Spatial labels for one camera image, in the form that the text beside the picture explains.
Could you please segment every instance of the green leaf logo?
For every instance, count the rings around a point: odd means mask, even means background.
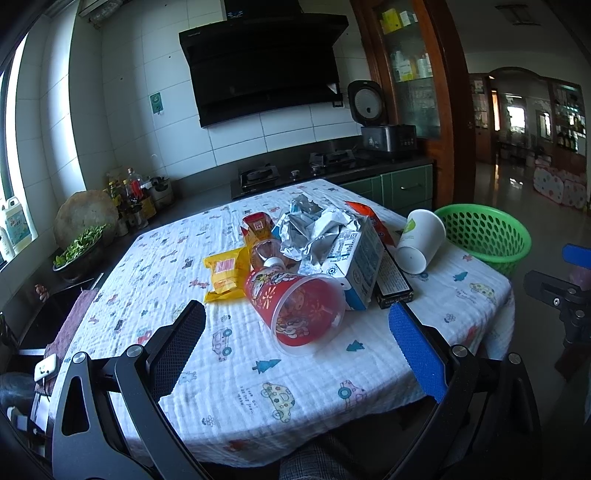
[[[404,234],[404,233],[410,232],[410,231],[414,230],[414,228],[416,226],[417,226],[417,224],[414,223],[414,219],[411,218],[410,221],[407,223],[406,227],[404,227],[404,231],[402,233]]]

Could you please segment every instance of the blue gripper pad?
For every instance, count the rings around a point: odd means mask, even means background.
[[[562,247],[562,259],[566,263],[591,268],[591,249],[578,245],[566,244]]]
[[[388,323],[421,388],[440,403],[447,384],[445,368],[439,356],[401,303],[395,303],[390,308]]]

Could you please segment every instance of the white patterned tablecloth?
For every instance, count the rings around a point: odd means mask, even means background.
[[[72,355],[120,355],[169,325],[191,299],[203,301],[209,270],[202,259],[243,245],[242,218],[259,211],[278,219],[300,193],[320,206],[345,200],[369,205],[394,233],[400,215],[325,180],[283,188],[179,220],[141,235],[101,288],[82,321],[60,370],[57,399]],[[491,358],[506,352],[514,326],[511,284],[484,263],[445,243],[427,271],[408,275],[410,307],[449,343]],[[347,312],[344,327],[323,350],[290,357],[274,347],[269,329],[246,299],[206,305],[207,325],[171,395],[160,406],[195,458],[257,466],[289,454],[314,436],[347,421],[381,413],[424,396],[388,329],[388,310],[375,301]],[[348,398],[343,392],[349,388]],[[295,400],[278,419],[268,391]],[[119,394],[113,404],[129,445],[142,443]]]

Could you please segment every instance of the white charger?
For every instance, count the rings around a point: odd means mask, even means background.
[[[35,382],[39,382],[40,379],[53,376],[57,369],[57,355],[53,354],[41,360],[35,365]]]

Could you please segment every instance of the pink barcode label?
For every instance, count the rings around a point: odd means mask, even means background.
[[[228,258],[227,260],[223,260],[221,262],[216,263],[216,271],[215,273],[222,273],[230,271],[234,268],[234,259]]]

